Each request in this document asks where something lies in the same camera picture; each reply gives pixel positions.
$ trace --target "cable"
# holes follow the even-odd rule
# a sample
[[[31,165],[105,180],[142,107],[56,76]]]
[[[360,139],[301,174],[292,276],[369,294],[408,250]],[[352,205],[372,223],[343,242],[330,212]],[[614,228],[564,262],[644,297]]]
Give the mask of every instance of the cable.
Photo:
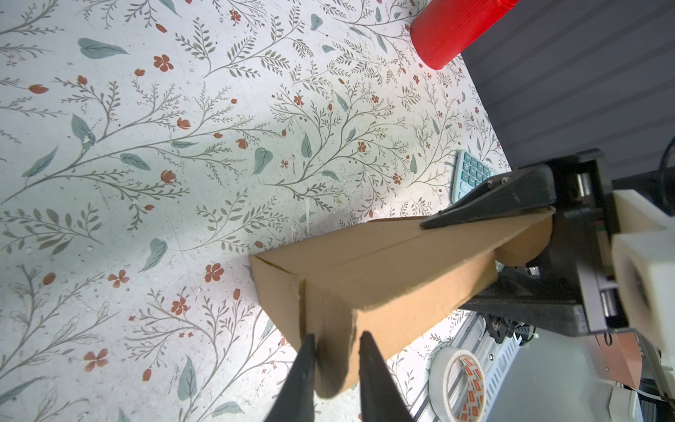
[[[666,169],[668,168],[668,162],[670,161],[670,156],[673,154],[673,150],[675,150],[675,136],[664,150],[664,154],[661,156],[661,163],[659,164],[659,194],[661,196],[661,204],[667,214],[673,214],[673,208],[668,201],[668,193],[666,192]]]

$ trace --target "red container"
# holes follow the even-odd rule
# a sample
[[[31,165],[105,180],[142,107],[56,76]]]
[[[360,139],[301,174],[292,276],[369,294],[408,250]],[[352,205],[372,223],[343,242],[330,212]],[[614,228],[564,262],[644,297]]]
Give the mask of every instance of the red container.
[[[518,0],[431,0],[412,22],[412,44],[430,68],[442,69],[516,3]]]

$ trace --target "table surface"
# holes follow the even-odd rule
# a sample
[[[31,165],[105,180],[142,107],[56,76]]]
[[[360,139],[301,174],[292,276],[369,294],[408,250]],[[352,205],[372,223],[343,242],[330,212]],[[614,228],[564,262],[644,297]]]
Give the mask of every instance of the table surface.
[[[508,169],[461,57],[414,53],[422,7],[5,4],[0,414],[262,420],[295,352],[247,254],[438,211],[460,149]],[[464,318],[388,362],[407,404]]]

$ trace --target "white tape roll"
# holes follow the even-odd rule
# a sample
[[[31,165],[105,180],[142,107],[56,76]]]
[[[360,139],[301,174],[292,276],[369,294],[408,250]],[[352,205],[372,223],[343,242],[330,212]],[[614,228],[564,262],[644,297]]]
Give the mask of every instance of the white tape roll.
[[[458,383],[466,375],[466,383]],[[450,388],[466,384],[464,404],[453,406]],[[479,422],[483,418],[485,383],[483,368],[468,350],[445,347],[436,353],[429,372],[429,398],[436,415],[443,422]]]

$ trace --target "calculator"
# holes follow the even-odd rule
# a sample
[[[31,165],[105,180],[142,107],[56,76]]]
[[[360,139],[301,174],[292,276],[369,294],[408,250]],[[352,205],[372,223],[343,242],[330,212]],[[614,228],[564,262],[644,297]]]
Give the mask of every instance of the calculator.
[[[462,149],[455,163],[455,177],[450,200],[452,203],[459,201],[473,188],[483,183],[483,180],[496,174],[497,172],[492,167],[471,155],[466,149]]]

